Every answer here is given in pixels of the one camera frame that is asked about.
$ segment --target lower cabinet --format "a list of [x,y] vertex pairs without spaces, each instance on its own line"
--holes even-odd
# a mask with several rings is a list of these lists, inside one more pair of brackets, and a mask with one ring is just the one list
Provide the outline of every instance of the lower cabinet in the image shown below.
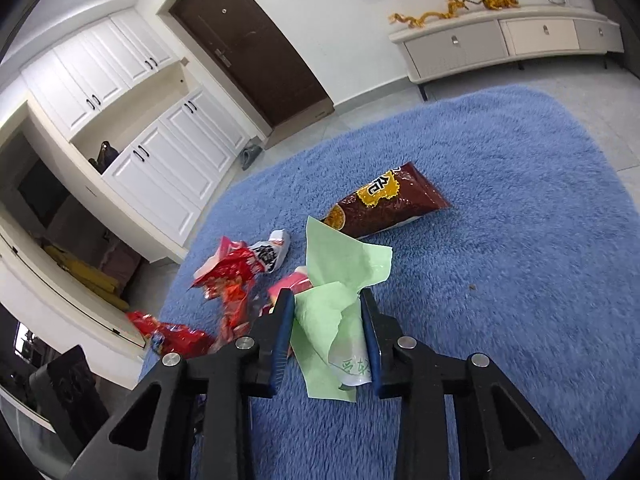
[[205,107],[194,104],[196,96],[198,104],[215,102],[202,89],[188,95],[137,136],[102,176],[133,209],[180,245],[246,142],[232,118],[214,122],[214,108],[207,107],[210,115],[202,120],[198,112]]

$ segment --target yellow label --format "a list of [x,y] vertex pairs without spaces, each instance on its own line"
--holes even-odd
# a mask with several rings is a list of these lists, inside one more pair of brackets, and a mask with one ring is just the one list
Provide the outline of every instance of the yellow label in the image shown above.
[[394,172],[389,170],[373,182],[361,187],[356,194],[365,206],[375,207],[381,198],[393,198],[398,191],[400,191],[400,185],[394,177]]

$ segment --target baseboard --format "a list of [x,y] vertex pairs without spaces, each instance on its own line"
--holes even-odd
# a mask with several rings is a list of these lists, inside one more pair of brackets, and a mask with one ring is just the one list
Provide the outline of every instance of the baseboard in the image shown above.
[[396,92],[401,92],[402,90],[406,90],[407,88],[411,88],[413,86],[415,85],[411,81],[409,81],[408,76],[401,77],[400,79],[394,79],[393,81],[389,81],[380,86],[376,86],[371,90],[367,90],[362,94],[355,95],[349,99],[346,99],[345,101],[334,104],[334,110],[338,115],[350,112],[351,110],[355,110],[362,105],[365,105],[372,101],[376,101],[377,99],[386,97],[388,95],[395,94]]

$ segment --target fluffy blue carpet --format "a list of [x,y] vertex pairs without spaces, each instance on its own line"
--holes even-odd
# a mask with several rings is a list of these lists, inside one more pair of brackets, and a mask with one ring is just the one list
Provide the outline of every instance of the fluffy blue carpet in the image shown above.
[[[640,430],[640,223],[583,127],[545,94],[509,86],[417,107],[249,177],[211,211],[161,319],[214,331],[219,305],[189,285],[221,235],[290,231],[264,290],[304,264],[307,215],[408,160],[453,207],[368,238],[394,249],[374,287],[381,310],[437,352],[489,354],[586,477],[606,478]],[[398,420],[399,402],[370,386],[356,404],[308,399],[291,359],[278,396],[253,401],[256,477],[391,479]]]

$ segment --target green paper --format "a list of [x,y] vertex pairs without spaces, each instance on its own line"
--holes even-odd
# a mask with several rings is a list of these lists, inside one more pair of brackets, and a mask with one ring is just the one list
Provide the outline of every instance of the green paper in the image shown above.
[[296,295],[291,346],[309,397],[355,402],[356,388],[341,389],[343,382],[370,380],[358,293],[389,277],[391,257],[391,247],[364,244],[308,218],[306,266],[314,288]]

